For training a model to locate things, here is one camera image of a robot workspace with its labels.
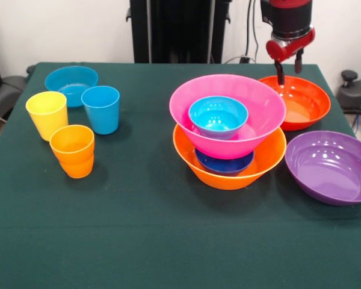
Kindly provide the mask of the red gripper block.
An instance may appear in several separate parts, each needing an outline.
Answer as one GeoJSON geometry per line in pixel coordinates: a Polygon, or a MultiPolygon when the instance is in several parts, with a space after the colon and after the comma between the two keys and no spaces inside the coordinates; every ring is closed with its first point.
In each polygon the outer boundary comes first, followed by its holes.
{"type": "Polygon", "coordinates": [[[310,27],[309,32],[303,36],[293,39],[281,39],[276,36],[271,36],[271,39],[267,41],[266,49],[268,55],[275,60],[274,66],[277,71],[278,85],[285,84],[285,73],[280,61],[285,61],[296,54],[294,64],[295,73],[301,73],[303,50],[314,41],[314,38],[315,28],[310,27]]]}

